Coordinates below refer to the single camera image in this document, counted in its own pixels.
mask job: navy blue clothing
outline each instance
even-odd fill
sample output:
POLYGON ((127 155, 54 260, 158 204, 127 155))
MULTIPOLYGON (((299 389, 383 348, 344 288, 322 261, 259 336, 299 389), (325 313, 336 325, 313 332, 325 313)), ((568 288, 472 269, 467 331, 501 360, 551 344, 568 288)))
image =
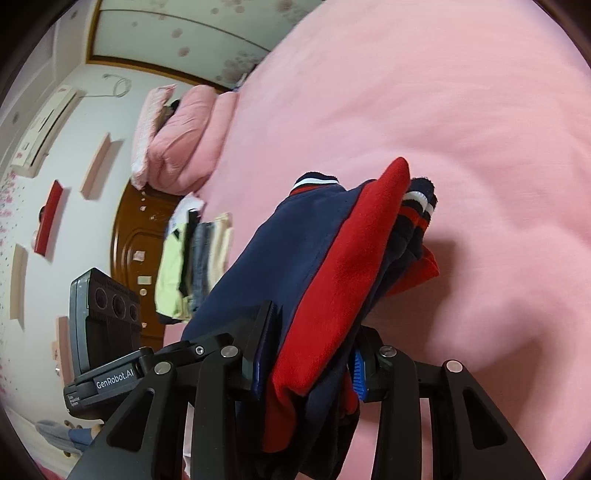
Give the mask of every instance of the navy blue clothing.
POLYGON ((287 197, 255 232, 183 331, 192 340, 228 325, 245 310, 272 300, 282 314, 281 343, 362 186, 331 184, 287 197))
MULTIPOLYGON (((257 229, 244 252, 194 313, 182 339, 193 340, 219 330, 271 300, 280 308, 275 317, 275 327, 280 330, 275 354, 279 352, 304 293, 366 185, 347 191, 334 177, 301 177, 292 194, 257 229)), ((426 179, 415 179, 411 188, 424 198, 424 203, 412 198, 405 202, 416 209, 418 217, 425 218, 426 203, 431 207, 435 204, 433 185, 426 179)), ((422 233, 417 233, 415 227, 416 223, 405 216, 399 216, 392 226, 375 282, 353 328, 309 394, 294 400, 297 425, 288 448, 278 453, 261 452, 264 395, 259 401, 240 405, 237 430, 246 480, 293 480, 300 471, 316 480, 338 476, 359 417, 358 411, 339 416, 339 392, 347 360, 361 320, 421 256, 422 233)))

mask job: cable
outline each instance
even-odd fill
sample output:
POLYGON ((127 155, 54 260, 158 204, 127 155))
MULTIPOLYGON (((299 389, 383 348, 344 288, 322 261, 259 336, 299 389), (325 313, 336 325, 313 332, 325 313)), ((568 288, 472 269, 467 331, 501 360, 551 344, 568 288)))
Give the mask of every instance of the cable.
POLYGON ((107 79, 110 77, 117 77, 119 80, 117 80, 117 82, 115 83, 115 85, 113 86, 113 93, 111 95, 84 95, 84 97, 87 98, 98 98, 98 97, 116 97, 116 98, 121 98, 124 97, 125 95, 127 95, 129 93, 129 91, 131 90, 131 80, 125 77, 122 77, 120 75, 115 75, 112 73, 104 73, 103 74, 103 78, 107 79), (125 85, 125 89, 123 92, 121 93, 117 93, 117 89, 119 88, 119 85, 125 85))

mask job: floral wallpaper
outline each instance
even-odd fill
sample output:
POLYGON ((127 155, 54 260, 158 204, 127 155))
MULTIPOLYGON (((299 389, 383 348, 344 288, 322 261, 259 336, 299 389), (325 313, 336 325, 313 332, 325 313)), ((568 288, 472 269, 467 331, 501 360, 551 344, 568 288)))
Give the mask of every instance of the floral wallpaper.
POLYGON ((94 54, 232 88, 320 0, 102 0, 94 54))
POLYGON ((6 302, 12 263, 11 233, 21 215, 23 189, 21 178, 9 169, 0 183, 0 292, 3 292, 3 295, 0 295, 0 398, 3 400, 10 400, 7 397, 11 395, 9 385, 12 383, 7 369, 10 359, 4 355, 4 331, 6 322, 10 321, 6 302))

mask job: pink blanket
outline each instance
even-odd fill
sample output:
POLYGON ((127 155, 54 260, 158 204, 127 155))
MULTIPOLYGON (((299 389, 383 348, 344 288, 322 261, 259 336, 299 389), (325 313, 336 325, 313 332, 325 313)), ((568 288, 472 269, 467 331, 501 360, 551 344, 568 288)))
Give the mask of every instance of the pink blanket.
MULTIPOLYGON (((200 196, 233 214, 232 262, 303 172, 353 187, 404 156, 437 187, 441 277, 368 323, 465 363, 559 480, 591 440, 590 125, 589 68, 531 0, 327 0, 243 87, 200 196)), ((340 479, 369 478, 377 419, 340 479)))

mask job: white stripe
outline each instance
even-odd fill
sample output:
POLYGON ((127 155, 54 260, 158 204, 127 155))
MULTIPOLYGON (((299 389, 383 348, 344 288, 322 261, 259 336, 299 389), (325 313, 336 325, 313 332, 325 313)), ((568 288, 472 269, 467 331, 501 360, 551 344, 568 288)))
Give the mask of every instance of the white stripe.
POLYGON ((338 183, 338 180, 324 180, 324 179, 315 179, 315 178, 307 178, 307 179, 303 179, 300 180, 298 183, 296 183, 293 187, 292 190, 296 189, 297 187, 301 187, 302 185, 307 185, 307 184, 313 184, 313 185, 324 185, 326 183, 338 183))
POLYGON ((427 207, 427 205, 429 205, 427 197, 425 197, 425 194, 421 192, 406 192, 404 197, 402 197, 402 201, 404 200, 414 200, 415 202, 420 203, 423 210, 427 207))

